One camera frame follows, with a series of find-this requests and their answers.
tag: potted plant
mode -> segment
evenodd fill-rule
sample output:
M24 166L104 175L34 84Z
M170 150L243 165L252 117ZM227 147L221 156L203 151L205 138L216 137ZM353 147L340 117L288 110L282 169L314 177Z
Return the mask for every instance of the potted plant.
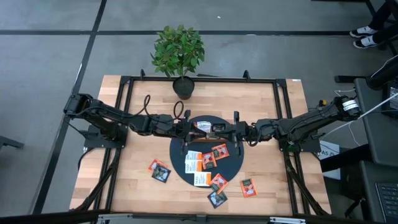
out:
M152 64L155 72L163 72L169 78L179 75L173 82L174 92L182 100L191 97L195 83L185 76L187 72L195 72L199 60L205 61L205 49L198 31L193 28L185 29L179 25L177 30L166 26L163 32L158 32L159 39L155 41L155 56Z

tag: shoe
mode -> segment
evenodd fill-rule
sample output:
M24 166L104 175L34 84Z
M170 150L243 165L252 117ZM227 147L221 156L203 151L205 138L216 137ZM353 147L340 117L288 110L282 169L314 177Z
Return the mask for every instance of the shoe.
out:
M349 35L354 38L364 38L364 37L372 36L376 32L377 32L377 30L371 29L368 26L366 26L366 27L361 27L356 30L350 31Z
M377 44L375 42L373 42L372 36L363 38L361 40L354 41L353 44L354 44L354 47L356 47L357 49L366 49L368 47L377 46Z

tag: wooden tabletop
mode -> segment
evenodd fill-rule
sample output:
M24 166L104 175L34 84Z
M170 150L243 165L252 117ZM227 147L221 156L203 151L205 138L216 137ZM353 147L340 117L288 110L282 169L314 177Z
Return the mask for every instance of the wooden tabletop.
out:
M98 99L114 105L120 76L105 75ZM293 116L307 112L300 80L287 80ZM121 108L124 108L127 87ZM284 117L282 90L281 105ZM172 82L134 81L130 113L138 112L144 97L150 94L149 113L172 114L179 99ZM248 124L262 118L277 118L271 84L196 82L195 90L185 109L192 111L191 118L199 115L219 116L233 121L233 112L240 112L241 121ZM115 212L193 213L217 215L291 215L289 191L283 155L276 140L261 142L256 147L244 143L244 161L241 170L224 189L227 202L214 209L207 199L211 189L194 187L182 180L173 168L169 155L170 139L139 136L129 130L126 147L121 154L117 181L112 201ZM94 149L81 162L70 208L79 206L93 190L100 176L104 149ZM305 184L326 211L330 212L328 196L319 161L309 153L301 153ZM158 159L168 165L171 174L167 183L151 177L147 170ZM258 195L244 198L239 181L253 178ZM104 208L108 186L104 188L101 208ZM301 202L296 186L297 201Z

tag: black round tray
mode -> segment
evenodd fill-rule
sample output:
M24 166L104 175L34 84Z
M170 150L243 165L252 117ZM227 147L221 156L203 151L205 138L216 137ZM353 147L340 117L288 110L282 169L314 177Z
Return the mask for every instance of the black round tray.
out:
M205 115L205 116L197 116L196 118L192 118L191 121L208 121L211 122L212 124L217 123L217 124L228 124L227 121L225 121L222 118L216 117L216 116L210 116L210 115ZM211 152L211 148L214 146L218 146L220 144L226 144L226 147L229 152L229 156L218 159L216 161L217 167L211 168L211 169L206 169L202 170L203 172L211 172L211 178L213 178L217 174L221 174L222 177L224 177L227 181L232 180L234 176L239 172L242 163L243 163L243 157L244 157L244 150L243 150L243 144L240 142L241 145L241 156L237 156L235 154L235 148L234 144L227 141L227 142L192 142L188 145L188 150L191 151L196 151L196 152L202 152L202 153L207 153ZM185 173L185 155L187 152L184 154L181 154L181 146L182 146L182 140L173 138L170 143L170 158L173 164L173 167L177 174L185 180L188 184L193 185L193 174L186 174Z

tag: green plant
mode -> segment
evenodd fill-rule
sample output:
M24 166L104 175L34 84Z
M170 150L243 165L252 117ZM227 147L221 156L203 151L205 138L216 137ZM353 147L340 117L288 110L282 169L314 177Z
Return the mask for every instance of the green plant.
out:
M163 72L169 78L171 75L183 77L188 71L195 72L199 60L205 61L205 49L198 31L185 29L179 25L177 30L166 26L163 32L158 32L159 39L155 41L155 56L152 64L155 72Z

